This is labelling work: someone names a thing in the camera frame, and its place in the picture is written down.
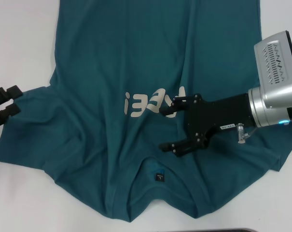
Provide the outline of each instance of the teal t-shirt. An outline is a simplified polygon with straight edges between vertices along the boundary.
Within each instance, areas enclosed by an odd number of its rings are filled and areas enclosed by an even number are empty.
[[[177,158],[158,145],[186,138],[183,112],[158,109],[174,96],[213,101],[259,85],[259,9],[258,0],[61,0],[50,86],[15,101],[0,161],[44,170],[110,218],[132,221],[154,199],[195,218],[215,211],[281,168],[292,123],[244,145],[236,131],[217,134]]]

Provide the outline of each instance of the black clamp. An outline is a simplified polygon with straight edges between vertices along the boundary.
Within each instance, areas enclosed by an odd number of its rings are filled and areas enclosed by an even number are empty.
[[[16,98],[19,98],[22,95],[23,95],[22,91],[17,86],[8,88],[6,92],[4,91],[3,88],[0,88],[0,105],[9,101],[10,99],[15,100]],[[1,110],[0,126],[6,122],[9,116],[14,116],[18,113],[20,113],[20,109],[15,103],[8,105],[4,110]]]
[[[180,110],[185,111],[188,138],[159,145],[162,151],[172,151],[177,157],[207,148],[214,134],[236,129],[239,123],[255,126],[247,93],[212,102],[203,100],[200,94],[176,97],[170,107],[161,107],[160,113],[167,116]]]

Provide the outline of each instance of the white lettering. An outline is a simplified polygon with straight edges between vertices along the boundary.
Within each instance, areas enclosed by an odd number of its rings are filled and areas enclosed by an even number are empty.
[[[221,126],[221,130],[224,130],[224,129],[228,129],[228,128],[232,128],[232,127],[236,127],[235,124],[229,124],[229,125],[225,125],[225,126]]]
[[[156,105],[153,105],[153,104],[148,104],[147,105],[147,108],[155,113],[158,113],[159,112],[159,109],[162,105],[162,102],[163,102],[163,98],[164,98],[164,95],[165,95],[165,89],[163,88],[160,88],[158,89],[154,94],[153,94],[153,97],[150,99],[150,102],[152,101],[156,101],[157,104]]]
[[[130,94],[128,92],[125,93],[126,99],[125,99],[125,115],[127,114],[128,109],[128,99],[130,99]]]
[[[179,88],[179,97],[185,97],[185,89],[183,86],[181,86]],[[168,106],[171,106],[172,100],[170,99],[170,97],[168,95],[165,95],[164,100]],[[177,112],[174,112],[172,115],[166,115],[166,117],[170,117],[170,118],[175,117],[176,113]]]
[[[131,117],[139,117],[145,111],[147,104],[148,104],[148,96],[146,94],[134,94],[133,98],[136,100],[140,100],[138,103],[132,104],[134,109],[141,109],[138,112],[132,112]]]

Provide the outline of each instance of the clothing label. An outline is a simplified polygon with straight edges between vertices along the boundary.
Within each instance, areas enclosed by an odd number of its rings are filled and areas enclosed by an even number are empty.
[[[236,127],[235,124],[229,124],[229,125],[225,125],[225,126],[221,126],[221,130],[224,130],[224,129],[228,129],[228,128],[232,128],[232,127]]]
[[[164,180],[164,174],[162,174],[162,173],[157,173],[157,174],[156,174],[156,177],[155,177],[155,180],[156,180],[156,181],[165,182],[165,180]]]

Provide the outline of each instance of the metal vent grille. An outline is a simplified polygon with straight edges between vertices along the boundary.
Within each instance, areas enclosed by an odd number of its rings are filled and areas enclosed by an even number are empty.
[[[282,67],[281,52],[278,45],[275,43],[268,44],[267,47],[263,49],[265,64],[267,68],[269,83],[279,84],[285,80],[284,70]]]

